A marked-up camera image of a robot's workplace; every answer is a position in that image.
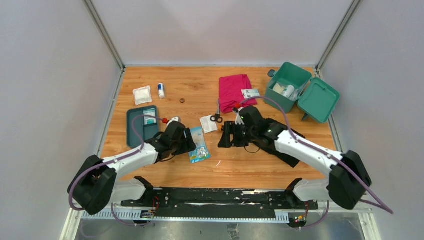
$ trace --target box lid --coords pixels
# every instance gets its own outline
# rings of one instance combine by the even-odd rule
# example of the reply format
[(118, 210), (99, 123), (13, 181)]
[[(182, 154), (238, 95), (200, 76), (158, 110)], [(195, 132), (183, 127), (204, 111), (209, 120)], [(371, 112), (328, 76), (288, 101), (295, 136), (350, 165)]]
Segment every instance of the box lid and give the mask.
[(297, 105), (315, 121), (325, 123), (340, 98), (340, 93), (318, 77), (314, 77)]

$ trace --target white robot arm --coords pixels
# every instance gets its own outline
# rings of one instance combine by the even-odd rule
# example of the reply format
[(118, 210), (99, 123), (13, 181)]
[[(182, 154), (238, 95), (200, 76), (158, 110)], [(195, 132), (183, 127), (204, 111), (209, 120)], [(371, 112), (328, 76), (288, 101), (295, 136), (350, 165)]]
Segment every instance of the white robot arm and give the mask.
[(151, 201), (153, 186), (144, 178), (136, 177), (129, 181), (119, 179), (134, 170), (156, 164), (175, 156), (194, 151), (196, 145), (189, 128), (178, 121), (170, 121), (165, 132), (146, 140), (140, 147), (119, 155), (101, 159), (92, 155), (85, 160), (68, 187), (68, 193), (90, 215), (100, 212), (110, 203), (125, 200)]
[[(326, 177), (319, 180), (298, 178), (293, 181), (287, 189), (292, 191), (297, 201), (332, 200), (340, 207), (352, 210), (366, 189), (339, 162), (348, 166), (363, 184), (368, 187), (372, 184), (360, 156), (354, 151), (342, 153), (315, 144), (286, 125), (263, 118), (254, 106), (235, 111), (235, 122), (224, 123), (224, 133), (218, 147), (245, 147), (253, 143), (293, 168), (302, 161)], [(232, 141), (229, 140), (230, 134), (233, 134)]]

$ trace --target scissors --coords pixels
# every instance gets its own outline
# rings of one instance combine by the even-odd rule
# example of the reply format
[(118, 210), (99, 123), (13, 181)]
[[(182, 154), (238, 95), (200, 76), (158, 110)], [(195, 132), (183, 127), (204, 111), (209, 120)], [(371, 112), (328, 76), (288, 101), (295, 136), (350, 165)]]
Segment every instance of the scissors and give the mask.
[(222, 123), (223, 122), (223, 118), (221, 117), (220, 113), (221, 113), (221, 108), (220, 108), (220, 100), (218, 99), (216, 101), (216, 104), (218, 104), (218, 109), (216, 110), (216, 113), (214, 116), (210, 116), (210, 120), (212, 122), (217, 122), (217, 123)]

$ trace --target white bottle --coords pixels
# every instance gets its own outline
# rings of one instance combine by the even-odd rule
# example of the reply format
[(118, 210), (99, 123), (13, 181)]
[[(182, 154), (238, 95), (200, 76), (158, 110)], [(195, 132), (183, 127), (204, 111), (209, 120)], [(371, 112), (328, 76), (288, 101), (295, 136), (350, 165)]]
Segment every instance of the white bottle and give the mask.
[(158, 93), (159, 93), (159, 98), (164, 99), (165, 98), (165, 86), (164, 86), (164, 84), (159, 83), (157, 85), (157, 90), (158, 90)]
[(285, 98), (290, 98), (290, 96), (295, 92), (295, 87), (292, 85), (288, 85), (284, 91), (281, 93), (281, 95)]

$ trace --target pill packet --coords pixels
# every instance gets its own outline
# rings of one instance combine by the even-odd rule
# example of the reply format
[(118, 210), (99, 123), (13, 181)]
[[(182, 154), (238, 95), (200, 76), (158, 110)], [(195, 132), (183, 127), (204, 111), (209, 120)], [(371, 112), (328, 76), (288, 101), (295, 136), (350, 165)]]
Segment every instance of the pill packet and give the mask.
[(211, 157), (211, 154), (206, 147), (205, 136), (201, 126), (190, 128), (193, 142), (196, 144), (196, 150), (188, 153), (192, 164), (206, 160)]

